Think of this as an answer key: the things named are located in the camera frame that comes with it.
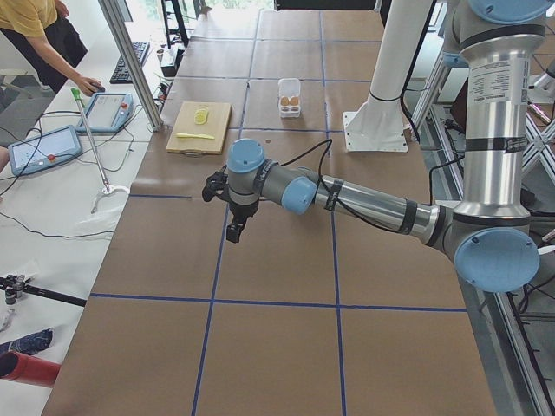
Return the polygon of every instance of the red cylinder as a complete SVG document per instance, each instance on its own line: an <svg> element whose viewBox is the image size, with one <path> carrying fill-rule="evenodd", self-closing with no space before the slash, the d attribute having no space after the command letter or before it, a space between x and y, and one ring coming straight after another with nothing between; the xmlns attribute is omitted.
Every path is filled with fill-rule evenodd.
<svg viewBox="0 0 555 416"><path fill-rule="evenodd" d="M51 388L59 371L60 364L17 351L8 351L0 355L1 380Z"/></svg>

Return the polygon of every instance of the person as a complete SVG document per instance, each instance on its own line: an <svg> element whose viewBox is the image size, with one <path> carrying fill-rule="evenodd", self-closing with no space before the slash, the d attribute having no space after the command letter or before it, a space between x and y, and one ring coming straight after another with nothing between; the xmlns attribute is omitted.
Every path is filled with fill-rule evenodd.
<svg viewBox="0 0 555 416"><path fill-rule="evenodd" d="M101 83L75 67L87 53L61 0L0 0L0 31L56 93L69 78L86 95Z"/></svg>
<svg viewBox="0 0 555 416"><path fill-rule="evenodd" d="M8 165L10 162L10 153L5 147L0 147L0 172Z"/></svg>

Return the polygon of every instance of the plastic container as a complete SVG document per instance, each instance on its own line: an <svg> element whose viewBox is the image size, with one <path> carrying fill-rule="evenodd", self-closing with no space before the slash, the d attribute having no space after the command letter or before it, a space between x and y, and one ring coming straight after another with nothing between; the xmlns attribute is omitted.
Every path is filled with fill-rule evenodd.
<svg viewBox="0 0 555 416"><path fill-rule="evenodd" d="M301 81L297 78L282 78L277 84L277 108L281 118L301 115Z"/></svg>
<svg viewBox="0 0 555 416"><path fill-rule="evenodd" d="M60 364L9 351L0 355L0 379L34 386L53 387Z"/></svg>

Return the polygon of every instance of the screen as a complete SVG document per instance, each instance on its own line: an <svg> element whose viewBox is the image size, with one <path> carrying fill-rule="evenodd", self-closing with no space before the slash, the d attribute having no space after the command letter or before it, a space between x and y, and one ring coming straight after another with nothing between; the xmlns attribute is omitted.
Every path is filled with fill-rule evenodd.
<svg viewBox="0 0 555 416"><path fill-rule="evenodd" d="M26 141L12 147L13 158L17 169L22 169L27 165L27 161L32 159L29 164L48 158L49 154L56 156L71 153L75 150L74 135L68 128L47 133L42 139L39 138Z"/></svg>
<svg viewBox="0 0 555 416"><path fill-rule="evenodd" d="M118 94L98 95L87 113L88 125L91 128L111 127L124 97L125 95Z"/></svg>

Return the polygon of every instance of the wooden cutting board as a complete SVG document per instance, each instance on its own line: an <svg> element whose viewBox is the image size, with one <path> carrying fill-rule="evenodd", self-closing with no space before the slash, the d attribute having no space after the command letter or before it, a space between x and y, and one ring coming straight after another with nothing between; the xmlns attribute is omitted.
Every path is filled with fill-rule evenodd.
<svg viewBox="0 0 555 416"><path fill-rule="evenodd" d="M195 124L195 112L199 107L208 108L205 124ZM166 150L171 153L221 154L231 114L232 105L228 102L183 101ZM177 133L207 134L214 138L179 138Z"/></svg>

